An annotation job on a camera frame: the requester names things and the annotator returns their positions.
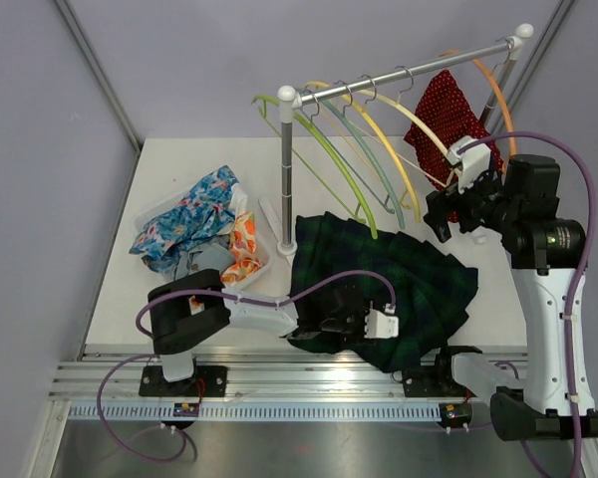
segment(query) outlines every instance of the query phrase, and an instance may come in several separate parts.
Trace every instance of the red fabric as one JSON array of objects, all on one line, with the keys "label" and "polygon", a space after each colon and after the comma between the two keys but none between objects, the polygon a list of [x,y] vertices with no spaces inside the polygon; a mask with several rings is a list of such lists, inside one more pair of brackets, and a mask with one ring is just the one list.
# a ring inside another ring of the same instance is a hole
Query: red fabric
[{"label": "red fabric", "polygon": [[[450,147],[464,136],[476,139],[489,136],[487,130],[478,122],[478,118],[471,112],[469,103],[448,70],[443,70],[432,78],[419,101],[415,114],[435,132],[446,147]],[[412,124],[405,141],[414,147],[419,166],[423,171],[443,183],[448,181],[450,173],[448,162],[418,126]],[[496,168],[501,170],[500,151],[493,142],[487,145],[493,152]],[[431,180],[430,182],[436,189],[442,189],[437,183]],[[450,220],[456,222],[455,214]]]}]

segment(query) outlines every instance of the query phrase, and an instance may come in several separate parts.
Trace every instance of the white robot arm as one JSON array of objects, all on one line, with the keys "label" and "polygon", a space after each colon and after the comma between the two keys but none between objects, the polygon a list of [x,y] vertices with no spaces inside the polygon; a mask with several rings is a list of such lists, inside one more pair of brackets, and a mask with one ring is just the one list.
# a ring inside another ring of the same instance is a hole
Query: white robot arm
[{"label": "white robot arm", "polygon": [[[194,306],[190,302],[193,295]],[[154,289],[149,300],[161,301],[150,308],[150,336],[168,382],[193,377],[192,349],[228,326],[294,340],[335,333],[351,345],[391,339],[399,334],[394,304],[380,311],[354,287],[319,293],[306,291],[293,299],[272,298],[223,287],[217,271],[205,270]]]},{"label": "white robot arm", "polygon": [[[572,313],[565,314],[585,233],[578,222],[556,218],[560,168],[552,158],[520,154],[510,160],[503,184],[486,145],[458,152],[472,141],[465,137],[449,149],[448,161],[458,181],[427,197],[425,221],[441,242],[450,238],[451,212],[456,212],[462,233],[483,226],[501,234],[526,321],[527,376],[515,379],[477,351],[452,354],[448,375],[489,404],[494,429],[503,440],[572,438],[571,402],[578,405],[582,436],[598,437],[598,411],[583,353],[584,276],[574,294]],[[565,337],[567,321],[571,341]],[[573,355],[573,373],[567,367],[568,355]],[[569,393],[571,374],[575,396]]]}]

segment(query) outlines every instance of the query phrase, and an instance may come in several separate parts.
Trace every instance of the white table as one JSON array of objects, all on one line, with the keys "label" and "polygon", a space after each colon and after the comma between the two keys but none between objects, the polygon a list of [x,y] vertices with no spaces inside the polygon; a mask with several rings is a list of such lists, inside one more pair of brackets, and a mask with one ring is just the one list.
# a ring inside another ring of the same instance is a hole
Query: white table
[{"label": "white table", "polygon": [[[364,173],[367,181],[377,191],[381,183],[355,158],[354,153],[341,138],[333,138],[334,144],[350,157],[351,162]],[[407,157],[414,158],[410,147],[400,138],[393,138],[394,145]],[[328,178],[354,206],[354,196],[330,158],[310,137],[295,137],[294,145],[304,157]],[[385,150],[376,147],[378,158],[399,195],[404,185]],[[258,197],[267,195],[277,214],[281,215],[281,165],[280,140],[278,138],[199,138],[199,139],[148,139],[138,165],[129,198],[124,210],[115,245],[95,308],[87,337],[91,350],[98,346],[146,345],[149,339],[135,327],[137,311],[146,303],[147,292],[162,285],[161,275],[150,271],[138,256],[129,254],[137,230],[134,219],[161,199],[187,186],[193,186],[200,178],[217,167],[228,164],[245,190],[249,193],[249,208],[255,212],[256,227],[273,248],[276,240],[258,205]],[[317,215],[328,210],[341,218],[347,218],[345,210],[319,184],[314,176],[293,158],[294,213]],[[425,195],[432,190],[427,180],[411,167],[406,170],[419,192],[425,212]],[[385,231],[398,231],[395,215],[387,214],[370,193],[366,198],[377,220],[377,227]],[[499,237],[486,232],[487,242],[475,245],[470,237],[461,235],[452,226],[452,239],[440,244],[430,228],[417,224],[412,211],[405,211],[404,232],[420,240],[432,242],[444,253],[454,254],[466,266],[479,271],[479,290],[467,308],[469,319],[450,339],[453,345],[473,345],[486,351],[515,351],[526,346],[525,323],[513,286],[507,258]],[[271,272],[249,287],[249,291],[280,296],[290,289],[290,268],[285,259],[275,258]],[[145,325],[150,326],[146,317]],[[261,352],[295,351],[283,339],[255,331],[224,329],[204,343],[205,346],[222,346],[233,352],[256,350]]]}]

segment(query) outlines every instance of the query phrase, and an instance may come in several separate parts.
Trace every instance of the yellow hanger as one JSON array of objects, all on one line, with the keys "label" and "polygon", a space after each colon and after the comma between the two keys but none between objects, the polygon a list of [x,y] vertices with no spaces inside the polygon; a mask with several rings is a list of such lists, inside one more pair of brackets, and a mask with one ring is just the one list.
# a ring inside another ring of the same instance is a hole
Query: yellow hanger
[{"label": "yellow hanger", "polygon": [[[308,87],[327,88],[329,86],[330,85],[328,85],[327,83],[323,83],[323,82],[308,82],[308,83],[306,83],[305,88],[308,88]],[[399,157],[397,156],[397,153],[395,152],[394,148],[392,147],[392,145],[390,144],[390,142],[388,141],[388,139],[386,138],[384,133],[381,131],[379,126],[374,122],[372,117],[370,117],[370,115],[368,115],[368,113],[365,111],[365,109],[363,107],[358,105],[352,98],[350,98],[350,95],[342,95],[342,98],[344,98],[347,102],[349,102],[350,105],[359,113],[359,115],[361,115],[361,117],[372,128],[372,130],[375,132],[375,134],[377,135],[377,137],[379,138],[379,140],[381,141],[383,146],[388,151],[388,154],[392,158],[392,161],[394,162],[394,164],[397,166],[397,169],[399,170],[399,174],[401,175],[401,178],[403,179],[403,181],[406,185],[406,192],[410,192],[410,194],[412,195],[412,203],[413,203],[413,207],[415,210],[415,220],[417,222],[421,222],[421,206],[419,204],[419,199],[417,198],[417,192],[415,191],[414,187],[412,186],[412,183],[410,182],[410,178],[408,177],[408,174],[406,173],[403,166],[401,165],[401,162],[399,161]]]}]

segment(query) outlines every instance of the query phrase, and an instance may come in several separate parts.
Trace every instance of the metal rod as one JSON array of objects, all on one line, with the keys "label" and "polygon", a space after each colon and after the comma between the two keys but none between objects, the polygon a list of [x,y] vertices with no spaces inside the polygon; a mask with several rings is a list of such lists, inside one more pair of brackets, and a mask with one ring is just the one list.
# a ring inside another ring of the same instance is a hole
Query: metal rod
[{"label": "metal rod", "polygon": [[[504,63],[504,65],[502,67],[502,71],[500,72],[500,75],[498,76],[498,79],[496,80],[496,82],[498,83],[498,87],[501,90],[503,88],[505,88],[505,85],[507,84],[507,80],[509,80],[509,77],[511,76],[511,72],[515,66],[516,66],[516,60],[509,59]],[[492,90],[492,92],[489,94],[489,98],[487,99],[487,103],[485,103],[485,108],[482,109],[482,113],[480,114],[480,118],[478,119],[478,121],[483,126],[485,126],[485,124],[487,123],[487,120],[489,120],[489,117],[495,110],[497,104],[498,104],[498,102],[496,99],[496,94]]]},{"label": "metal rod", "polygon": [[285,248],[292,247],[292,122],[281,124],[281,215],[282,240]]},{"label": "metal rod", "polygon": [[456,55],[448,55],[432,60],[416,67],[411,67],[406,70],[395,70],[378,77],[360,80],[358,82],[350,83],[347,86],[332,87],[325,90],[321,90],[314,94],[302,95],[301,105],[312,105],[316,102],[323,100],[330,100],[337,98],[342,95],[346,95],[349,91],[357,92],[358,90],[364,90],[372,88],[373,86],[384,85],[385,83],[395,82],[408,78],[410,75],[415,77],[416,75],[422,75],[424,73],[433,72],[436,70],[442,70],[443,68],[451,67],[452,65],[458,65],[459,63],[469,62],[476,58],[488,57],[490,55],[496,55],[502,52],[508,52],[511,48],[508,42],[501,42],[491,47],[481,48],[479,50],[473,50],[471,52],[458,53]]},{"label": "metal rod", "polygon": [[[543,58],[577,3],[578,0],[560,0],[554,8],[540,38],[529,54],[529,60],[525,63],[522,72],[518,76],[518,80],[516,80],[515,85],[507,96],[507,107],[511,113],[516,109],[518,102],[523,97],[527,86],[536,74]],[[502,115],[498,112],[491,122],[490,131],[496,134],[497,132],[501,132],[504,127],[505,124]]]},{"label": "metal rod", "polygon": [[69,30],[74,43],[78,47],[78,50],[87,63],[87,68],[98,84],[98,88],[100,88],[102,96],[109,105],[109,108],[111,108],[113,115],[120,124],[120,127],[124,131],[129,144],[133,148],[133,151],[139,155],[142,152],[142,140],[133,126],[133,123],[129,119],[129,115],[122,106],[120,99],[116,95],[115,90],[111,86],[111,82],[107,78],[104,69],[100,65],[95,50],[91,46],[86,34],[84,33],[84,29],[80,25],[78,17],[71,7],[70,1],[52,0],[52,3],[55,5],[60,18]]}]

